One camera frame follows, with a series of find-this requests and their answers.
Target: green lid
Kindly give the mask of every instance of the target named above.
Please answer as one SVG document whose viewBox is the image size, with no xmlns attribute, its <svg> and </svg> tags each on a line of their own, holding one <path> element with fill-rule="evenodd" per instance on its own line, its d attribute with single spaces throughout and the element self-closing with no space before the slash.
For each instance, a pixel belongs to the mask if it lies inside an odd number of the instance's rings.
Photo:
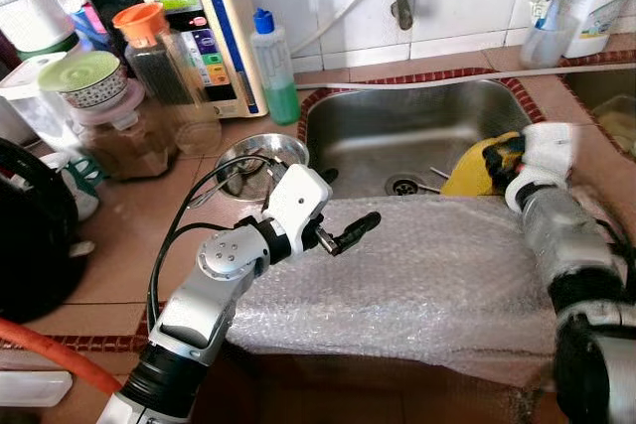
<svg viewBox="0 0 636 424">
<path fill-rule="evenodd" d="M 76 91 L 91 86 L 119 68 L 110 52 L 87 52 L 63 58 L 40 72 L 38 86 L 44 91 Z"/>
</svg>

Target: bowl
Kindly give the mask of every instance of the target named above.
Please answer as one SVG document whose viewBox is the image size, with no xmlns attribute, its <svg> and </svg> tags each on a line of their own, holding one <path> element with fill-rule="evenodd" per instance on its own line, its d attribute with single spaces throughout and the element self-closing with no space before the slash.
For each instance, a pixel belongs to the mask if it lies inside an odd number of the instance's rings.
<svg viewBox="0 0 636 424">
<path fill-rule="evenodd" d="M 235 143 L 230 149 L 221 155 L 215 168 L 223 163 L 243 154 L 256 154 L 280 160 L 291 164 L 309 164 L 309 151 L 305 144 L 291 136 L 278 133 L 265 133 L 249 136 Z M 221 182 L 238 169 L 229 167 L 217 174 L 217 181 Z M 271 192 L 273 184 L 266 168 L 258 168 L 251 174 L 237 176 L 236 180 L 229 181 L 221 188 L 221 191 L 233 199 L 246 202 L 258 202 L 265 199 Z"/>
<path fill-rule="evenodd" d="M 74 108 L 108 109 L 125 94 L 128 85 L 121 61 L 109 52 L 65 57 L 42 70 L 38 85 L 58 93 Z"/>
</svg>

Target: yellow rubber glove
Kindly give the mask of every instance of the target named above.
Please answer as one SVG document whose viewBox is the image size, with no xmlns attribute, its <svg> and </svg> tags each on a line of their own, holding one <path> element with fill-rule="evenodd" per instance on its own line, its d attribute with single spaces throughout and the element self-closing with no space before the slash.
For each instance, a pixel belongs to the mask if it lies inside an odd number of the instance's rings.
<svg viewBox="0 0 636 424">
<path fill-rule="evenodd" d="M 493 189 L 493 180 L 486 169 L 482 152 L 488 146 L 519 136 L 511 131 L 497 138 L 489 138 L 475 143 L 461 157 L 455 169 L 444 183 L 440 193 L 446 196 L 494 196 L 499 194 Z"/>
</svg>

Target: orange hose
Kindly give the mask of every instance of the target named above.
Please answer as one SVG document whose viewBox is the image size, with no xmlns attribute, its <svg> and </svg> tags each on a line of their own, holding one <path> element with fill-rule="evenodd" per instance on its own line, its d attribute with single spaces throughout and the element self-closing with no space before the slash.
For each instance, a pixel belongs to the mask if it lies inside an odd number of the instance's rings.
<svg viewBox="0 0 636 424">
<path fill-rule="evenodd" d="M 22 325 L 0 318 L 0 339 L 50 359 L 106 394 L 121 388 L 119 381 L 87 357 Z"/>
</svg>

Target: countertop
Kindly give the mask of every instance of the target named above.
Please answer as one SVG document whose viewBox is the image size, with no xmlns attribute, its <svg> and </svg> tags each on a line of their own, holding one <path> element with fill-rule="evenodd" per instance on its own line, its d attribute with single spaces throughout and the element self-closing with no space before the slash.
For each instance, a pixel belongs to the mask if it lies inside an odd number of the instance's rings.
<svg viewBox="0 0 636 424">
<path fill-rule="evenodd" d="M 636 36 L 613 36 L 606 51 L 633 53 L 636 51 Z M 296 80 L 298 83 L 355 82 L 469 68 L 514 71 L 520 69 L 518 56 L 519 48 L 500 48 L 394 64 L 302 73 Z M 607 60 L 611 60 L 610 56 L 601 59 L 602 62 Z M 600 201 L 623 221 L 632 237 L 636 238 L 636 202 L 633 201 L 636 162 L 614 148 L 557 76 L 526 77 L 520 82 L 546 120 L 569 121 L 581 126 L 579 160 L 573 179 L 591 185 Z M 310 94 L 311 91 L 301 91 L 301 101 Z M 296 136 L 298 131 L 297 125 L 277 126 L 268 117 L 225 120 L 219 154 L 236 141 L 262 132 Z M 71 336 L 78 340 L 81 337 L 139 335 L 148 277 L 165 231 L 185 194 L 203 174 L 213 169 L 217 158 L 180 157 L 172 170 L 160 178 L 101 184 L 98 187 L 99 209 L 79 230 L 82 238 L 96 243 L 83 279 L 63 306 L 27 326 L 46 335 Z M 231 226 L 253 207 L 216 195 L 202 208 L 188 212 L 183 223 L 206 220 Z M 196 248 L 206 235 L 205 231 L 192 231 L 174 244 L 162 270 L 160 300 L 168 298 L 189 273 Z M 90 343 L 83 350 L 114 374 L 125 375 L 134 365 L 134 353 L 108 355 L 101 349 L 91 350 Z M 0 368 L 49 367 L 54 366 L 31 353 L 0 350 Z"/>
</svg>

